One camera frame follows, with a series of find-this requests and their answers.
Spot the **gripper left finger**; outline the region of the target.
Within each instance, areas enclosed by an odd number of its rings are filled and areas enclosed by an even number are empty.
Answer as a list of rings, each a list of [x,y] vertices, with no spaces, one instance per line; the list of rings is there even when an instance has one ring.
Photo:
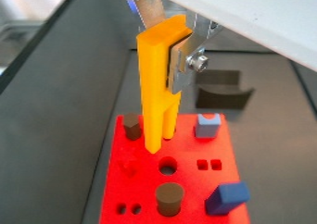
[[[126,0],[133,14],[141,19],[142,28],[149,29],[166,20],[162,0]]]

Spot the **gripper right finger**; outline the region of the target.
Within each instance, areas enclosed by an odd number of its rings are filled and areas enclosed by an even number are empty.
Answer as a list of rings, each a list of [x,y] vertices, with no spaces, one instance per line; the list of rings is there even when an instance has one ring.
[[[192,83],[193,73],[202,72],[208,68],[206,41],[224,28],[198,13],[186,14],[186,27],[192,30],[192,34],[181,39],[170,50],[168,88],[173,94],[180,93]]]

